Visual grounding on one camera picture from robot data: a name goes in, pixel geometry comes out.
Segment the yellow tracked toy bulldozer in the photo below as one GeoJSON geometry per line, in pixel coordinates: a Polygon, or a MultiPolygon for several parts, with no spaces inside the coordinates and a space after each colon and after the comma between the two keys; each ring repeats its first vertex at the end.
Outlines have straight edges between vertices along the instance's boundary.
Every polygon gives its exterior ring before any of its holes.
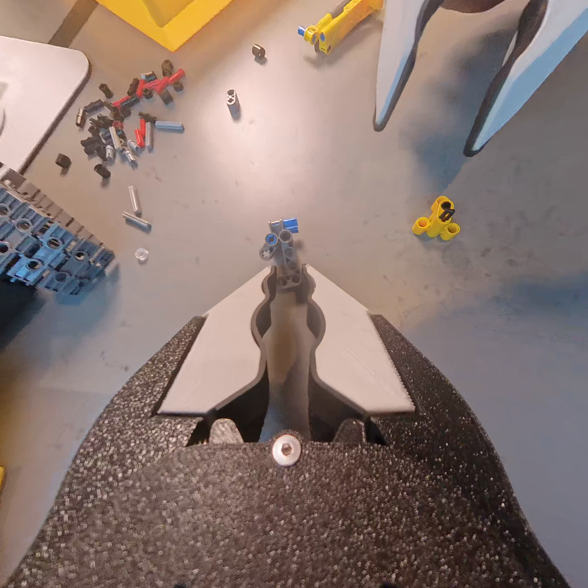
{"type": "Polygon", "coordinates": [[[82,296],[115,254],[24,176],[1,164],[1,278],[82,296]]]}

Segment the grey desk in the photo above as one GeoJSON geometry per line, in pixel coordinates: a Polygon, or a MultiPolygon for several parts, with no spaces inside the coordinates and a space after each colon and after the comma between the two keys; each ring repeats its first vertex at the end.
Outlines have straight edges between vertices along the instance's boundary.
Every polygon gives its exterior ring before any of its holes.
{"type": "Polygon", "coordinates": [[[25,175],[116,259],[84,300],[38,293],[1,329],[1,584],[111,397],[263,268],[269,219],[298,217],[300,257],[445,373],[546,551],[587,587],[587,38],[465,158],[525,2],[438,11],[382,132],[372,128],[381,23],[327,57],[297,35],[335,4],[235,1],[173,55],[97,6],[72,42],[91,80],[25,175]],[[156,130],[136,168],[119,158],[101,180],[79,143],[79,108],[104,98],[100,84],[120,99],[166,59],[184,69],[184,90],[143,109],[185,131],[156,130]],[[131,185],[150,232],[122,217],[131,185]],[[460,233],[414,235],[439,196],[460,233]]]}

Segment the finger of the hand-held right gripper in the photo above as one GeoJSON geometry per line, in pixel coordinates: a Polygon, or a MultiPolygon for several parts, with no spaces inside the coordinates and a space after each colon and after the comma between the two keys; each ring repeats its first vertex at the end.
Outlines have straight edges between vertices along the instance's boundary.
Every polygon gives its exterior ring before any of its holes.
{"type": "Polygon", "coordinates": [[[424,28],[442,1],[386,1],[373,128],[385,129],[415,66],[424,28]]]}
{"type": "Polygon", "coordinates": [[[529,1],[491,81],[464,155],[479,153],[587,32],[587,1],[529,1]]]}

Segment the yellow ring connector brick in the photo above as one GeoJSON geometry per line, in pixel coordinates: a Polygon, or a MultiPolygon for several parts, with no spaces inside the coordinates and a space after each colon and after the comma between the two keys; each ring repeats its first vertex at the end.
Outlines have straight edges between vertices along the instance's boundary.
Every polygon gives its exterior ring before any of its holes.
{"type": "Polygon", "coordinates": [[[412,227],[412,232],[417,236],[426,235],[431,239],[439,237],[442,240],[449,241],[460,233],[460,225],[454,222],[453,217],[449,222],[440,222],[435,213],[436,208],[435,200],[431,206],[430,217],[418,218],[412,227]]]}

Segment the pile of small black pins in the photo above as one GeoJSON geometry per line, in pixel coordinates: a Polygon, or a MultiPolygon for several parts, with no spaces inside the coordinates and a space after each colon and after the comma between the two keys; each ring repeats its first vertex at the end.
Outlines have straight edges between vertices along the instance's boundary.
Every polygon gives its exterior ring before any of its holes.
{"type": "MultiPolygon", "coordinates": [[[[180,69],[181,68],[176,69],[173,63],[166,59],[161,63],[160,75],[151,70],[142,73],[139,77],[133,78],[126,94],[121,98],[126,95],[134,94],[138,81],[142,78],[147,81],[156,78],[160,79],[162,77],[171,76],[180,69]]],[[[178,91],[180,88],[180,85],[178,85],[176,89],[172,86],[168,87],[168,91],[173,99],[174,96],[172,92],[182,92],[184,90],[184,84],[183,90],[178,91]]],[[[101,180],[107,181],[111,178],[110,165],[119,158],[126,162],[131,168],[136,168],[138,166],[138,157],[143,151],[150,152],[153,149],[155,131],[158,130],[155,127],[155,122],[157,120],[165,120],[150,114],[143,109],[144,101],[150,101],[156,97],[160,99],[157,94],[151,99],[142,99],[137,105],[132,107],[119,109],[108,107],[109,103],[116,100],[114,100],[114,93],[107,84],[100,84],[99,91],[104,94],[104,98],[94,100],[79,108],[76,115],[75,125],[79,130],[87,131],[88,136],[81,139],[79,143],[88,160],[97,160],[97,163],[93,168],[95,173],[100,176],[101,180]]],[[[163,103],[166,107],[171,106],[172,104],[173,102],[169,105],[163,103]]]]}

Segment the grey brick beam assembly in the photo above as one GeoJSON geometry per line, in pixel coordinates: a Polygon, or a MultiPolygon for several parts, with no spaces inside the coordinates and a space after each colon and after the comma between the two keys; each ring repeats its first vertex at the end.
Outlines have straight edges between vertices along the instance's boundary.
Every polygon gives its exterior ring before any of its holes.
{"type": "Polygon", "coordinates": [[[268,227],[259,255],[263,261],[276,267],[277,293],[286,293],[302,283],[302,270],[293,241],[294,234],[299,232],[298,219],[270,220],[268,227]]]}

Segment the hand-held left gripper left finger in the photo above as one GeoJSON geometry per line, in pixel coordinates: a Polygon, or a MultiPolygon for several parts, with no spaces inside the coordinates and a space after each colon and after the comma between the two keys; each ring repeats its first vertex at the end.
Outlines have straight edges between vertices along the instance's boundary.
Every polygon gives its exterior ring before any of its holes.
{"type": "Polygon", "coordinates": [[[261,382],[267,365],[262,339],[271,325],[276,278],[275,267],[263,269],[204,315],[159,415],[208,415],[261,382]]]}

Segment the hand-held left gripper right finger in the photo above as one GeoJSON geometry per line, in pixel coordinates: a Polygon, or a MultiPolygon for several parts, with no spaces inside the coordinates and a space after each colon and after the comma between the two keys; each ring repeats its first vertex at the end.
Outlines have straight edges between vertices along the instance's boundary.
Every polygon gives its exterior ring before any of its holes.
{"type": "Polygon", "coordinates": [[[363,416],[413,413],[415,404],[368,308],[309,264],[304,276],[317,384],[363,416]]]}

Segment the yellow brick assembly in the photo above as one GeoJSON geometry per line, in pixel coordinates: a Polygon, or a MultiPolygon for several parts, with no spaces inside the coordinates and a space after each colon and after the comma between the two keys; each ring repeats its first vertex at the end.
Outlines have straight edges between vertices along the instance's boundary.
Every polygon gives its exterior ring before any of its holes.
{"type": "Polygon", "coordinates": [[[380,11],[384,1],[342,1],[314,26],[298,27],[298,34],[315,52],[329,55],[357,25],[380,11]]]}

